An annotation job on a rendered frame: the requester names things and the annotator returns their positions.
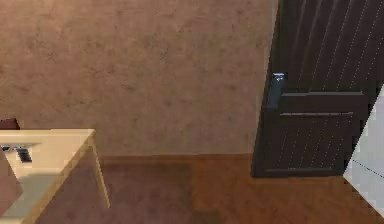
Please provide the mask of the dark brown room door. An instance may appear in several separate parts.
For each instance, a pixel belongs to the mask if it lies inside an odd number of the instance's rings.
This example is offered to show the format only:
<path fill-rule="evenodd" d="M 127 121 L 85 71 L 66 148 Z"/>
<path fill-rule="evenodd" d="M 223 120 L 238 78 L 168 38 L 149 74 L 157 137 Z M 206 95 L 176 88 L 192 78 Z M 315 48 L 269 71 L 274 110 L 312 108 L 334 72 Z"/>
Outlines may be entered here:
<path fill-rule="evenodd" d="M 286 81 L 267 108 L 273 73 Z M 384 0 L 279 0 L 255 178 L 343 174 L 384 85 Z"/>

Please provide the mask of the light wooden table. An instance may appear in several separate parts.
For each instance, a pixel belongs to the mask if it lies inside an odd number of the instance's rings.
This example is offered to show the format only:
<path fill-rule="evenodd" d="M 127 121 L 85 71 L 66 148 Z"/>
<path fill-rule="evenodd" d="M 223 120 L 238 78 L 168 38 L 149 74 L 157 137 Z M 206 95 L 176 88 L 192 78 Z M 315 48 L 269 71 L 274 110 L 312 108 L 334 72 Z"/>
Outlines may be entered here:
<path fill-rule="evenodd" d="M 94 135 L 93 129 L 0 130 L 1 146 L 26 148 L 32 159 L 23 163 L 16 152 L 5 153 L 23 193 L 0 215 L 0 224 L 34 224 L 88 153 L 99 194 L 110 206 Z"/>

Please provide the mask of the small black and grey device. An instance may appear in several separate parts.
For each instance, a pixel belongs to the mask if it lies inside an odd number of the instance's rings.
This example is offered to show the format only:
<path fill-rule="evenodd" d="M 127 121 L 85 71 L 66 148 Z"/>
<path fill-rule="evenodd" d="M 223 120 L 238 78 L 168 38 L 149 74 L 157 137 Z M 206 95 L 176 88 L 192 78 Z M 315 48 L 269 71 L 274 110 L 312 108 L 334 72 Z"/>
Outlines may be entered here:
<path fill-rule="evenodd" d="M 32 161 L 31 155 L 27 148 L 21 146 L 8 146 L 1 145 L 0 148 L 4 152 L 16 151 L 17 155 L 22 163 L 30 163 Z"/>

